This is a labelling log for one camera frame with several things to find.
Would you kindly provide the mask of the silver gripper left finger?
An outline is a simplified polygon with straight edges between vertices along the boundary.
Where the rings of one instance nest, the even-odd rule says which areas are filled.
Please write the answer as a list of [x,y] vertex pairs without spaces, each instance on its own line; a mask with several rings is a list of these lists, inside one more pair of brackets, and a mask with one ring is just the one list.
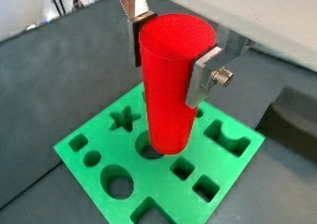
[[128,17],[129,56],[132,64],[138,68],[142,65],[140,33],[145,23],[156,18],[148,5],[148,0],[120,0]]

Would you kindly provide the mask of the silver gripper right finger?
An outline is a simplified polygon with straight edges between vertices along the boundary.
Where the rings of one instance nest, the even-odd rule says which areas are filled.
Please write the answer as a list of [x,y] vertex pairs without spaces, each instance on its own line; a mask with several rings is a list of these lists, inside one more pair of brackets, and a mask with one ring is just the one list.
[[216,45],[195,60],[186,105],[199,107],[209,97],[215,85],[227,87],[235,73],[227,66],[252,48],[253,41],[220,25],[216,31]]

